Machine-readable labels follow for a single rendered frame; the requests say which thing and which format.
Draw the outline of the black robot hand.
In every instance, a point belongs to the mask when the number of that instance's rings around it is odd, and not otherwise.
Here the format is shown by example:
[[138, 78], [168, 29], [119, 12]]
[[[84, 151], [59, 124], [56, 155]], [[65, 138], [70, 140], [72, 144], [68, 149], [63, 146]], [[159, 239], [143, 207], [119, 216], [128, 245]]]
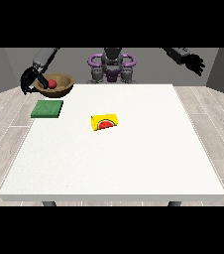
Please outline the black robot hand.
[[47, 89], [49, 87], [49, 82], [46, 80], [43, 74], [38, 72], [33, 66], [30, 66], [21, 75], [21, 89], [24, 94], [38, 92], [35, 87], [30, 88], [30, 85], [36, 79], [42, 84], [43, 89]]
[[202, 75], [205, 68], [203, 59], [196, 54], [189, 54], [187, 56], [184, 56], [180, 59], [180, 62], [184, 64], [189, 70], [196, 73], [198, 76]]

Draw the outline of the brown wooden bowl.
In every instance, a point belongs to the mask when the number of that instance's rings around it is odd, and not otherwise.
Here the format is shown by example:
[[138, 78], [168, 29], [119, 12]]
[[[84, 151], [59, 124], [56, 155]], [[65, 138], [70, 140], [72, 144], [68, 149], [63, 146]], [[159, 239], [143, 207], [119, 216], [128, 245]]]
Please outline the brown wooden bowl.
[[45, 74], [46, 80], [53, 79], [56, 81], [55, 89], [44, 89], [43, 85], [36, 80], [34, 87], [45, 97], [48, 98], [61, 98], [70, 93], [73, 89], [74, 78], [64, 73], [51, 73]]

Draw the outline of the green square pad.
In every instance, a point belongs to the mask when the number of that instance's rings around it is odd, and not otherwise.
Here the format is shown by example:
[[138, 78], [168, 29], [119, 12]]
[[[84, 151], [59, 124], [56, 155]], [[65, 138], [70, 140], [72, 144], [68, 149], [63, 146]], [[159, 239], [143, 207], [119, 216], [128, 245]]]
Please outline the green square pad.
[[62, 105], [62, 100], [39, 100], [31, 113], [31, 117], [58, 118]]

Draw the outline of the yellow cup with melon print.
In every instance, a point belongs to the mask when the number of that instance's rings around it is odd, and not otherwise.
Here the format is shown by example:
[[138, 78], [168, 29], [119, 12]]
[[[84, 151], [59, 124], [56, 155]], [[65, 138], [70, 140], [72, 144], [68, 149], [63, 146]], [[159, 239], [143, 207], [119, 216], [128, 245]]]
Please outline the yellow cup with melon print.
[[98, 131], [118, 125], [116, 114], [92, 115], [90, 123], [93, 131]]

